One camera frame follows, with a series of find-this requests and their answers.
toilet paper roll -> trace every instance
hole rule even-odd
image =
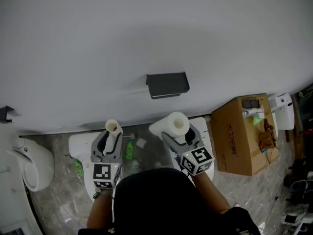
[[[181,112],[173,112],[166,118],[149,126],[149,131],[161,140],[161,133],[165,132],[173,138],[185,135],[190,127],[188,118]]]
[[[119,133],[123,134],[122,127],[119,126],[118,122],[115,119],[110,119],[106,122],[106,130],[115,137],[117,137]]]
[[[264,112],[263,108],[245,109],[243,111],[243,116],[244,117],[249,117],[249,116],[254,115],[256,113],[262,113],[262,112]]]

white wall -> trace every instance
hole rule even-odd
[[[0,174],[0,232],[15,223],[26,220],[31,232],[34,235],[40,235],[40,229],[24,190],[17,159],[2,150],[3,148],[10,149],[17,136],[17,132],[9,125],[0,124],[0,171],[5,171],[7,167],[11,170],[10,173]]]
[[[209,113],[313,79],[313,0],[0,0],[0,104],[39,132]],[[145,74],[186,71],[152,100]]]

white toilet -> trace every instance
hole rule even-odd
[[[93,195],[95,194],[95,186],[90,175],[90,169],[92,167],[90,159],[91,145],[100,133],[101,132],[76,134],[70,136],[68,140],[71,157],[78,159],[83,165],[85,187],[92,201],[94,201]]]
[[[35,141],[17,138],[12,150],[6,152],[17,157],[24,182],[29,190],[39,191],[50,185],[54,176],[53,155]]]

black wall hook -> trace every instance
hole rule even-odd
[[[0,108],[0,123],[12,123],[11,119],[6,119],[7,113],[11,111],[14,111],[14,109],[9,106]]]

black cable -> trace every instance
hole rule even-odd
[[[270,214],[271,214],[272,211],[273,211],[274,205],[275,205],[275,203],[277,202],[277,199],[282,198],[282,197],[286,197],[286,196],[287,196],[287,195],[280,196],[280,197],[278,197],[278,196],[275,197],[275,202],[273,203],[272,208],[270,209],[270,212],[269,212],[269,214],[268,214],[268,217],[267,217],[266,220],[265,220],[264,225],[266,225],[266,223],[267,223],[267,221],[268,221],[268,218],[269,218]]]
[[[80,226],[81,229],[83,229],[83,227],[75,221],[75,219],[72,217],[72,215],[70,215],[70,214],[66,211],[66,209],[65,209],[64,206],[61,204],[61,202],[57,199],[57,197],[52,195],[52,191],[51,191],[49,188],[47,188],[47,189],[50,191],[51,197],[53,197],[53,198],[62,206],[63,210],[71,217],[71,219],[74,221],[74,223],[76,223],[78,226]]]

